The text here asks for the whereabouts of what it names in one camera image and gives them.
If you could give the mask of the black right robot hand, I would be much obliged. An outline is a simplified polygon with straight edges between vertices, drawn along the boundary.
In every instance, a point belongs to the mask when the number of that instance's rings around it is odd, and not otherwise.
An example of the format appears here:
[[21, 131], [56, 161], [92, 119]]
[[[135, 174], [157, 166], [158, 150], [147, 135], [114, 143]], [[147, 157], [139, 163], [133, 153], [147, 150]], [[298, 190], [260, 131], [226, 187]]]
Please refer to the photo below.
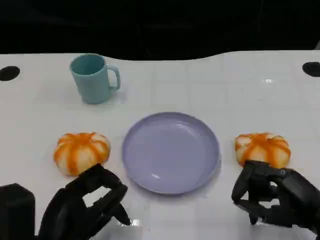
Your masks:
[[231, 199], [249, 214], [250, 223], [298, 226], [320, 234], [320, 191], [291, 168], [247, 160], [232, 189]]

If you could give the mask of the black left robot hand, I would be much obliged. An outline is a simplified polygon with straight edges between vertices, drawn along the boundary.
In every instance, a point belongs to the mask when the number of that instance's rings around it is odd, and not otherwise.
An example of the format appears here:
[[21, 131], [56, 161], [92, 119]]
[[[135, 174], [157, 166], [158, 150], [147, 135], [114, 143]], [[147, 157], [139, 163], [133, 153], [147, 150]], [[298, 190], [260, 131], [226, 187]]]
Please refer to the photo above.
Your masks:
[[[86, 206], [83, 197], [100, 187], [109, 192]], [[48, 204], [40, 224], [39, 240], [88, 240], [112, 218], [129, 226], [131, 220], [122, 206], [128, 187], [99, 163], [82, 172], [58, 190]]]

